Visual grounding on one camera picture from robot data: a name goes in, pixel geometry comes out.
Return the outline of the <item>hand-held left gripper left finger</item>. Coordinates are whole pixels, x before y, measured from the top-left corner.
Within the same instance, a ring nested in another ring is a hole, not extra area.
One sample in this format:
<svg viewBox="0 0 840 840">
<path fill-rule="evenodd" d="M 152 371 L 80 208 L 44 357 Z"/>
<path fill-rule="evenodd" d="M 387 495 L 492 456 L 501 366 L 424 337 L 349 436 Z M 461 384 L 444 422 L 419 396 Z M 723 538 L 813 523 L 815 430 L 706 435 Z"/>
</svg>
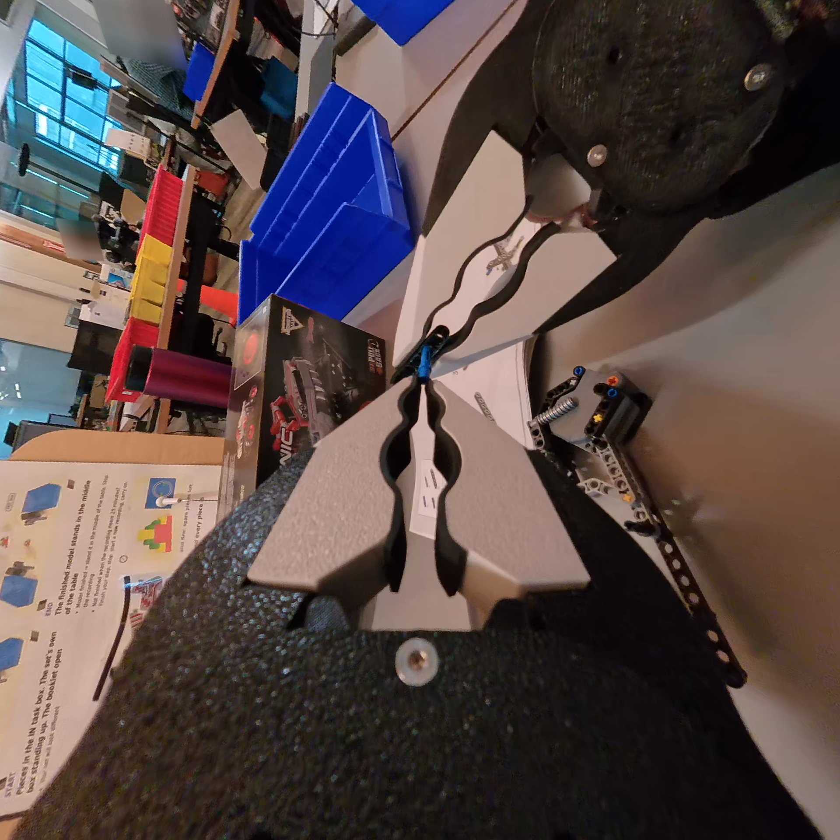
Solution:
<svg viewBox="0 0 840 840">
<path fill-rule="evenodd" d="M 401 382 L 312 450 L 294 491 L 248 571 L 248 581 L 304 594 L 292 627 L 358 626 L 406 567 L 403 494 L 421 385 Z"/>
</svg>

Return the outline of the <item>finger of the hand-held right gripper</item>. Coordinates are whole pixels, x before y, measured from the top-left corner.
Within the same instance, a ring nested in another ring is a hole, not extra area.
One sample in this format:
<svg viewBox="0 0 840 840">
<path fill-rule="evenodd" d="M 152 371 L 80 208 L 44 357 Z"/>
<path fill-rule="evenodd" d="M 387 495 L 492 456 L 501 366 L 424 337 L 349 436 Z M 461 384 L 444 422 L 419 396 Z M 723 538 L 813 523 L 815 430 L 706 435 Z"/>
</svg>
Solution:
<svg viewBox="0 0 840 840">
<path fill-rule="evenodd" d="M 449 361 L 477 361 L 536 335 L 616 260 L 595 231 L 599 194 L 560 154 L 538 157 L 524 185 L 528 210 L 469 258 L 446 308 Z"/>
<path fill-rule="evenodd" d="M 417 242 L 393 366 L 437 328 L 453 337 L 495 295 L 531 237 L 520 153 L 492 131 L 429 234 Z"/>
</svg>

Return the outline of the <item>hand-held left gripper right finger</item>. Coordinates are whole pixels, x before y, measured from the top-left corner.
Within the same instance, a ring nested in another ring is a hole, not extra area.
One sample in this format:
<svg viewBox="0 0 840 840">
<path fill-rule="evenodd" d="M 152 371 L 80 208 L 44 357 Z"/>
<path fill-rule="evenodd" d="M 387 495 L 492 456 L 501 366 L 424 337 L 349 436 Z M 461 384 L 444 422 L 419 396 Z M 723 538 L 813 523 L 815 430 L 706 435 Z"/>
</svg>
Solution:
<svg viewBox="0 0 840 840">
<path fill-rule="evenodd" d="M 434 556 L 447 595 L 480 629 L 502 601 L 582 590 L 590 574 L 529 451 L 445 385 L 426 384 L 437 503 Z"/>
</svg>

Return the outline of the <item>white instruction booklet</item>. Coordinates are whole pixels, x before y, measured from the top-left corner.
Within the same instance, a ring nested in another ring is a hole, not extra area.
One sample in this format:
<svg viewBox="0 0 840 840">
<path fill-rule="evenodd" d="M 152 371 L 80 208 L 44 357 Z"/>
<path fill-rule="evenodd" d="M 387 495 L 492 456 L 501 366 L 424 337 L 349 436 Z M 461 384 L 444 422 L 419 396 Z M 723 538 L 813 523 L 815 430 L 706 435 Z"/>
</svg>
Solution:
<svg viewBox="0 0 840 840">
<path fill-rule="evenodd" d="M 437 379 L 528 449 L 534 448 L 529 431 L 529 372 L 535 343 L 536 339 L 526 339 Z M 445 481 L 434 466 L 434 435 L 427 424 L 425 397 L 421 399 L 411 441 L 415 480 L 409 530 L 431 539 Z"/>
</svg>

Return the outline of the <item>blue plastic bin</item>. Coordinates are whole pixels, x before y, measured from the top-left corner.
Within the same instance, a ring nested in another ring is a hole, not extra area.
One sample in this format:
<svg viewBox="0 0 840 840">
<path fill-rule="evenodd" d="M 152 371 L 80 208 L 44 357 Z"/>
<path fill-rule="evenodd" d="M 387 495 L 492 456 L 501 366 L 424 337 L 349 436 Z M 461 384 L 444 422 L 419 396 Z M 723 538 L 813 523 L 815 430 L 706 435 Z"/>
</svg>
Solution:
<svg viewBox="0 0 840 840">
<path fill-rule="evenodd" d="M 353 5 L 378 25 L 399 46 L 440 15 L 453 1 L 353 1 Z"/>
<path fill-rule="evenodd" d="M 278 221 L 260 207 L 241 245 L 239 322 L 272 294 L 340 320 L 413 246 L 401 204 L 385 213 L 342 203 L 329 219 L 298 219 L 282 241 L 270 239 L 270 223 Z"/>
<path fill-rule="evenodd" d="M 411 252 L 387 121 L 336 83 L 325 91 L 255 216 L 259 252 L 296 266 L 325 234 L 348 236 L 388 274 Z"/>
<path fill-rule="evenodd" d="M 214 70 L 215 54 L 200 41 L 196 42 L 187 64 L 182 91 L 193 102 L 202 100 Z"/>
</svg>

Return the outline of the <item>grey toy brick model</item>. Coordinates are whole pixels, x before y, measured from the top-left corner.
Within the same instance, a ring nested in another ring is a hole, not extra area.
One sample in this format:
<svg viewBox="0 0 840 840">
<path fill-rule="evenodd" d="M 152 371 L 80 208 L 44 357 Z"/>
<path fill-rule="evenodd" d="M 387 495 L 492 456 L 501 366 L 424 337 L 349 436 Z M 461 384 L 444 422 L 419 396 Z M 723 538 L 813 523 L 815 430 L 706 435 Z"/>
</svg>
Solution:
<svg viewBox="0 0 840 840">
<path fill-rule="evenodd" d="M 578 365 L 549 390 L 529 422 L 534 447 L 564 465 L 581 491 L 609 513 L 644 550 L 677 593 L 716 660 L 724 682 L 745 687 L 748 674 L 628 448 L 652 400 L 620 372 Z"/>
</svg>

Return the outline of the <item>black toy set box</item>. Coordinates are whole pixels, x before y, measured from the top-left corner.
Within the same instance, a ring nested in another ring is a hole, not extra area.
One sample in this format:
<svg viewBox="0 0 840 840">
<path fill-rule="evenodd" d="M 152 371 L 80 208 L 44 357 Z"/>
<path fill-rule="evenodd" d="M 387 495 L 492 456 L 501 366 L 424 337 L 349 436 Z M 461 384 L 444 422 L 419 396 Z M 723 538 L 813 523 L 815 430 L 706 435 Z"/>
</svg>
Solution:
<svg viewBox="0 0 840 840">
<path fill-rule="evenodd" d="M 217 519 L 385 388 L 382 338 L 270 295 L 236 331 Z"/>
</svg>

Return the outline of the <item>maroon metal tumbler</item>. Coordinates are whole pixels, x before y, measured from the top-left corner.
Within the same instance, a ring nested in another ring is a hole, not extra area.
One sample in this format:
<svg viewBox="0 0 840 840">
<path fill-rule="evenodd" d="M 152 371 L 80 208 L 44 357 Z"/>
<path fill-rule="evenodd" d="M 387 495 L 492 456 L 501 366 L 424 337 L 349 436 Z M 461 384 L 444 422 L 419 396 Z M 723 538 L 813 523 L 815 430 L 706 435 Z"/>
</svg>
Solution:
<svg viewBox="0 0 840 840">
<path fill-rule="evenodd" d="M 134 346 L 125 374 L 127 391 L 227 409 L 233 367 L 171 350 Z"/>
</svg>

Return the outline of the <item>clear bag of toy parts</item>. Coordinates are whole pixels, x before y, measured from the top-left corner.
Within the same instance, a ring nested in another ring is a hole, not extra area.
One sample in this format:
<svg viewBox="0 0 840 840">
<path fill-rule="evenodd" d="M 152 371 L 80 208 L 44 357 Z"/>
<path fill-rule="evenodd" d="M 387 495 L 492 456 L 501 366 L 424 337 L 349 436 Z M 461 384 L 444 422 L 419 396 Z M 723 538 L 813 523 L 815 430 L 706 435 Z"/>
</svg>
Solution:
<svg viewBox="0 0 840 840">
<path fill-rule="evenodd" d="M 152 606 L 159 600 L 166 582 L 167 577 L 159 574 L 144 579 L 136 575 L 129 577 L 127 627 L 131 634 L 136 634 L 144 624 Z"/>
</svg>

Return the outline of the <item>cardboard stand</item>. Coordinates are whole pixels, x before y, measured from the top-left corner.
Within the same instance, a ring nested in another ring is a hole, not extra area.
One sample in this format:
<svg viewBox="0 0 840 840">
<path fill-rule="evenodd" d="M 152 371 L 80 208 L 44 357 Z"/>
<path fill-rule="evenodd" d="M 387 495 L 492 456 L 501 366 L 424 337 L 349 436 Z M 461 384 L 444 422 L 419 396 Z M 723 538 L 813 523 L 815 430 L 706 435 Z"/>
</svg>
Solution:
<svg viewBox="0 0 840 840">
<path fill-rule="evenodd" d="M 220 466 L 225 441 L 221 437 L 181 434 L 121 433 L 65 427 L 33 438 L 12 461 L 81 464 Z"/>
</svg>

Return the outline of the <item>printed instruction sheet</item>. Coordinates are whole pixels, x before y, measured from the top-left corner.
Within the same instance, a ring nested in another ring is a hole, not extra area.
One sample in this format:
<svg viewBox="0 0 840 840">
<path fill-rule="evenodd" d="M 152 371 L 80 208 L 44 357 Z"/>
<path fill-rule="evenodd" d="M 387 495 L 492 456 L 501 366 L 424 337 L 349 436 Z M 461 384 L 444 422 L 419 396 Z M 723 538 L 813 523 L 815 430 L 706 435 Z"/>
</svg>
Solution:
<svg viewBox="0 0 840 840">
<path fill-rule="evenodd" d="M 129 577 L 168 582 L 214 528 L 220 476 L 218 465 L 2 462 L 3 820 L 78 745 L 138 633 Z"/>
</svg>

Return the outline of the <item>red storage bin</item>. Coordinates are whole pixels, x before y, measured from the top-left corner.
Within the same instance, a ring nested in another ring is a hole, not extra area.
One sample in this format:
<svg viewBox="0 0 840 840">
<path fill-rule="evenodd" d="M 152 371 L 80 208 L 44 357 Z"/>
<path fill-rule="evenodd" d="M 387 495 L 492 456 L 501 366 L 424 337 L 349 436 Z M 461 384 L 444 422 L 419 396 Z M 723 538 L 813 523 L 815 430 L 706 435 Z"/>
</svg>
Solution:
<svg viewBox="0 0 840 840">
<path fill-rule="evenodd" d="M 151 236 L 172 246 L 185 183 L 160 164 L 152 181 L 140 231 L 140 244 Z"/>
<path fill-rule="evenodd" d="M 143 385 L 128 384 L 131 353 L 134 347 L 153 349 L 159 337 L 159 326 L 130 317 L 122 330 L 108 378 L 107 402 L 133 403 L 140 398 Z"/>
</svg>

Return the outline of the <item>yellow storage bin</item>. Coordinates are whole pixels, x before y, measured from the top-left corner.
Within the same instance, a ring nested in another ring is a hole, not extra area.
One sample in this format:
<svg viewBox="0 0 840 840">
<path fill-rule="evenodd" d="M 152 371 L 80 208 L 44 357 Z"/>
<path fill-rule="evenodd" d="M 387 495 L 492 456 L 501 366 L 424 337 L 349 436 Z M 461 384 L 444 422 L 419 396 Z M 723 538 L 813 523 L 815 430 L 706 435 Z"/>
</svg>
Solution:
<svg viewBox="0 0 840 840">
<path fill-rule="evenodd" d="M 160 325 L 173 248 L 151 235 L 142 237 L 133 273 L 129 317 Z"/>
</svg>

